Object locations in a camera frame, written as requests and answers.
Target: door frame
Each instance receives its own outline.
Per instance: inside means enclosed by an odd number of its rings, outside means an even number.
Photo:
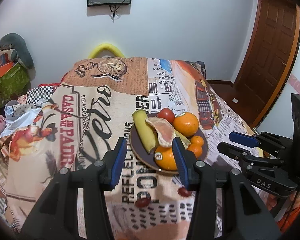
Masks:
[[[260,9],[261,9],[261,0],[258,0],[257,13],[256,13],[256,18],[255,18],[254,28],[253,28],[253,31],[252,31],[252,34],[251,34],[251,38],[250,38],[250,42],[249,42],[249,45],[248,45],[246,55],[244,57],[242,65],[240,67],[237,78],[234,82],[234,88],[236,88],[236,86],[239,83],[239,80],[240,80],[240,78],[242,76],[242,73],[244,71],[244,66],[247,64],[249,55],[251,53],[251,50],[252,50],[252,47],[253,47],[253,44],[254,44],[254,41],[255,41],[255,37],[256,37],[256,33],[257,33],[257,29],[258,29],[259,17],[260,17]],[[285,69],[284,69],[284,71],[281,75],[281,78],[279,79],[278,84],[275,87],[274,92],[271,94],[268,102],[266,103],[264,108],[260,111],[257,118],[253,121],[251,127],[256,127],[262,121],[263,117],[270,110],[271,106],[273,105],[273,103],[278,98],[278,95],[280,94],[282,86],[284,85],[284,82],[286,81],[287,76],[290,74],[290,71],[293,67],[294,57],[297,56],[296,52],[297,52],[297,47],[298,47],[299,32],[300,32],[300,8],[299,8],[298,5],[296,5],[296,27],[295,27],[294,39],[293,39],[293,43],[292,43],[292,46],[291,46],[291,51],[290,51],[290,54],[289,54],[289,58],[287,60],[286,67],[285,67]]]

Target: yellow inflatable ring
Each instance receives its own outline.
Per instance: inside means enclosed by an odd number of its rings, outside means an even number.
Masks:
[[[94,48],[94,50],[89,54],[89,58],[96,58],[103,50],[111,51],[116,57],[125,57],[116,46],[113,46],[110,43],[102,43]]]

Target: green storage box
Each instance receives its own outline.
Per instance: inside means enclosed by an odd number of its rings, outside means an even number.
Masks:
[[[11,100],[11,94],[20,95],[28,82],[29,77],[26,69],[20,63],[16,63],[0,77],[0,108]]]

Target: black and white checkered fabric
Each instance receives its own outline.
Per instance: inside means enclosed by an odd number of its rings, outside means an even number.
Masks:
[[[36,104],[40,99],[49,99],[54,92],[53,86],[37,87],[28,91],[27,104]]]

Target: plate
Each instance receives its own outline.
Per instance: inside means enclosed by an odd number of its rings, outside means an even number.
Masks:
[[[156,117],[157,113],[148,114],[148,117]],[[198,158],[200,161],[204,161],[208,154],[208,142],[203,132],[198,129],[194,135],[199,135],[203,138],[204,144],[202,145],[202,155]],[[168,174],[178,174],[178,171],[166,171],[161,169],[154,161],[154,154],[148,154],[146,149],[140,140],[136,127],[133,125],[130,131],[130,146],[133,153],[138,157],[138,159],[143,162],[146,166],[160,172]]]

